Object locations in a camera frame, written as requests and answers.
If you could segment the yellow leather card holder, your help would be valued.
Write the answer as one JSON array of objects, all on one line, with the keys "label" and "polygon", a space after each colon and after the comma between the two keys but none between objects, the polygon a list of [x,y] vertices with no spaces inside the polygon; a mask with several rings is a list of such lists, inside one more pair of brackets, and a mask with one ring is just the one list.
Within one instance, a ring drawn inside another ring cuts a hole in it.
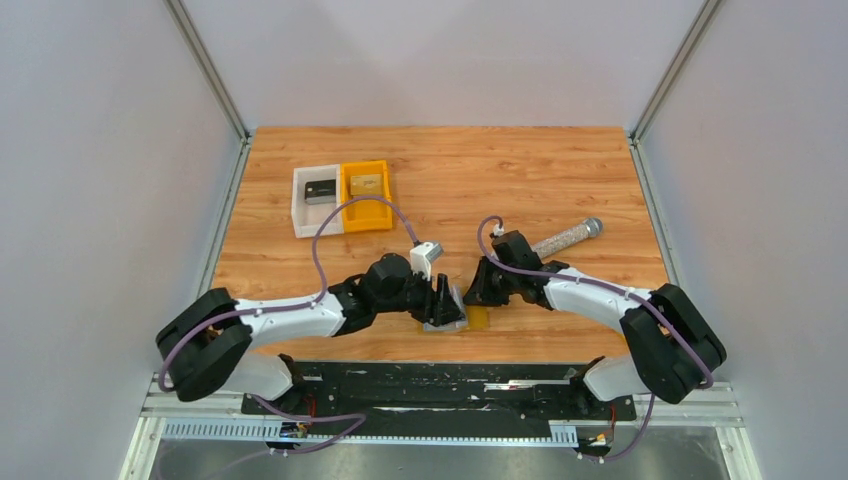
[{"label": "yellow leather card holder", "polygon": [[489,328],[489,311],[486,307],[467,306],[466,318],[461,321],[452,322],[443,326],[420,324],[418,332],[421,334],[435,333],[459,333],[465,331],[479,331]]}]

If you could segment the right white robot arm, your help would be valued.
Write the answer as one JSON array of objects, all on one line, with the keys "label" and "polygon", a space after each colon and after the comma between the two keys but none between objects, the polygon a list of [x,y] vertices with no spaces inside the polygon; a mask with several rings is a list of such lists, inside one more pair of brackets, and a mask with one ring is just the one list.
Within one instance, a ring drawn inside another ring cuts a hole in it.
[{"label": "right white robot arm", "polygon": [[678,404],[695,389],[710,387],[727,359],[718,336],[677,285],[650,290],[625,287],[542,257],[517,230],[495,236],[480,258],[468,306],[500,307],[514,295],[551,311],[600,323],[624,337],[624,356],[601,357],[577,375],[571,403],[584,417],[596,417],[612,400],[652,394]]}]

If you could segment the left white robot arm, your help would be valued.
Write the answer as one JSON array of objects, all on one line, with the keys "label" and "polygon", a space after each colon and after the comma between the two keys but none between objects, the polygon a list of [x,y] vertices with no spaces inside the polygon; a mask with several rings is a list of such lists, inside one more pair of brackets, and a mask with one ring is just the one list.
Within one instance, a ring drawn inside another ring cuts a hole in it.
[{"label": "left white robot arm", "polygon": [[306,337],[339,337],[370,327],[378,315],[407,313],[423,325],[465,319],[461,297],[444,274],[430,278],[397,254],[311,296],[254,301],[211,289],[155,337],[163,358],[159,387],[183,402],[219,390],[257,395],[283,413],[298,411],[306,386],[280,359],[254,347]]}]

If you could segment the gold VIP card in bin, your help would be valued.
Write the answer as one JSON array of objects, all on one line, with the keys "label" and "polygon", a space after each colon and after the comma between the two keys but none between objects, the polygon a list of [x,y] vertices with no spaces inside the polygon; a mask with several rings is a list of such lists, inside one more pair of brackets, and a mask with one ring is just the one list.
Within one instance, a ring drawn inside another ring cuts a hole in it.
[{"label": "gold VIP card in bin", "polygon": [[384,195],[383,176],[381,174],[358,174],[349,179],[349,192],[352,197]]}]

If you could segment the black card in bin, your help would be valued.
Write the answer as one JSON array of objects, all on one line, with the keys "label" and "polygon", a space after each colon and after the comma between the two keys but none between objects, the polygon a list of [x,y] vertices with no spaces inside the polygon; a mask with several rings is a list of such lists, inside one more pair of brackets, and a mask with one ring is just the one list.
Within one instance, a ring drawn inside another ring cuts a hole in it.
[{"label": "black card in bin", "polygon": [[307,205],[335,204],[337,181],[335,179],[322,179],[306,182],[303,199]]}]

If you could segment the yellow plastic bin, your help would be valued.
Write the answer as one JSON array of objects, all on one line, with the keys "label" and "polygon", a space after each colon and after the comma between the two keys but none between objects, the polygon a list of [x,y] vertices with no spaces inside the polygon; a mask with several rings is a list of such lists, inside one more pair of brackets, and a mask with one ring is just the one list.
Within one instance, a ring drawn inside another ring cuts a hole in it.
[{"label": "yellow plastic bin", "polygon": [[353,203],[342,211],[346,233],[385,231],[393,228],[392,210],[377,197],[390,200],[389,168],[385,160],[347,162],[340,165],[341,200]]}]

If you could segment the glitter silver microphone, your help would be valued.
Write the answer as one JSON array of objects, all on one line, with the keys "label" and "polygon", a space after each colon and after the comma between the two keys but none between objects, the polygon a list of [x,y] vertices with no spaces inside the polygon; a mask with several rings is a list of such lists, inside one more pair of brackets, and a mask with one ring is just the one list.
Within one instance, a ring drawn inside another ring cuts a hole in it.
[{"label": "glitter silver microphone", "polygon": [[602,231],[602,221],[597,217],[588,217],[575,226],[535,243],[531,246],[531,250],[540,259],[545,259],[580,242],[596,238]]}]

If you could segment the white plastic bin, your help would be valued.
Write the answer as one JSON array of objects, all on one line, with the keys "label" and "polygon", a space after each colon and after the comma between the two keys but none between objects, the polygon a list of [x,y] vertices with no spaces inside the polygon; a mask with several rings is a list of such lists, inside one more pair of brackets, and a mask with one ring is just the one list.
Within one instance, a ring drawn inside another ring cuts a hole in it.
[{"label": "white plastic bin", "polygon": [[[335,179],[337,200],[335,204],[307,205],[304,202],[304,185],[308,181]],[[311,238],[329,215],[341,204],[340,165],[299,167],[293,170],[291,194],[291,221],[296,238]]]}]

